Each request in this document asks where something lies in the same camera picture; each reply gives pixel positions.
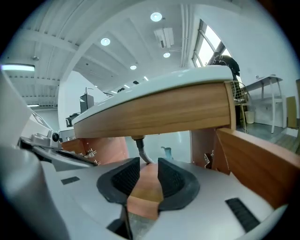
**white wall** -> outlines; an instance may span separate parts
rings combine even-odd
[[[139,157],[135,141],[125,137],[130,158]],[[189,131],[147,135],[144,138],[144,149],[147,155],[155,162],[158,158],[165,158],[165,150],[161,147],[171,148],[172,157],[176,161],[191,162],[191,147]]]
[[[220,37],[232,57],[240,66],[245,85],[255,81],[255,76],[276,74],[282,78],[281,89],[285,97],[295,96],[299,109],[296,80],[300,78],[299,62],[281,29],[266,12],[252,1],[240,1],[241,10],[228,11],[218,7],[197,5],[195,17],[207,23]],[[265,87],[268,97],[269,87]],[[252,91],[253,98],[260,98],[260,91]],[[278,112],[276,125],[282,126],[284,112]],[[271,109],[257,109],[256,122],[269,123]]]
[[[60,125],[58,123],[57,109],[49,111],[35,111],[44,121],[54,130],[59,131]]]
[[[58,95],[58,118],[60,130],[69,130],[73,127],[66,127],[65,119],[73,113],[80,112],[80,96],[89,89],[89,94],[94,97],[94,102],[99,103],[107,98],[107,95],[96,88],[80,73],[72,71],[66,81],[60,83]]]

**glass window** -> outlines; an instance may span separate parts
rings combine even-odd
[[[218,47],[219,43],[221,42],[219,37],[209,26],[207,26],[205,36],[207,36],[208,40],[211,42],[211,44],[214,46],[215,49]]]
[[[227,56],[231,57],[231,55],[230,55],[230,53],[228,52],[227,49],[225,49],[225,51],[222,53],[222,55],[227,55]]]
[[[199,60],[198,60],[198,58],[197,58],[197,60],[196,60],[196,64],[197,64],[197,67],[201,67],[201,65],[200,65],[200,62],[199,62]]]
[[[239,81],[240,83],[242,83],[242,80],[241,80],[241,78],[240,78],[239,76],[236,76],[236,78],[238,79],[238,81]]]
[[[209,62],[213,55],[213,50],[211,49],[210,45],[207,43],[205,39],[203,39],[202,46],[199,51],[199,57],[203,64],[203,66],[206,66],[206,64]]]

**trash bin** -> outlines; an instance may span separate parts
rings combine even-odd
[[[254,112],[253,111],[246,111],[245,117],[246,117],[247,124],[254,123]]]

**person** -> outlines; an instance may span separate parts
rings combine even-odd
[[[240,67],[238,63],[228,55],[221,55],[219,52],[215,52],[213,55],[213,61],[210,65],[222,65],[228,66],[232,72],[233,80],[236,81],[235,89],[238,91],[240,89],[239,80],[236,76],[240,76]],[[236,126],[240,127],[240,107],[235,106],[235,117]]]

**white table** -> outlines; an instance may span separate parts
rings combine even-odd
[[[270,75],[267,77],[261,77],[261,78],[257,79],[256,82],[246,86],[248,91],[252,91],[252,90],[261,88],[262,89],[261,104],[271,104],[272,105],[272,130],[271,130],[271,133],[274,133],[276,103],[283,102],[281,88],[280,88],[280,84],[279,84],[280,81],[282,81],[281,78],[278,78],[275,75]],[[279,96],[275,96],[275,93],[274,93],[273,84],[275,84],[275,83],[277,83],[278,88],[279,88]],[[264,87],[267,85],[270,85],[272,97],[264,98],[263,91],[264,91]]]

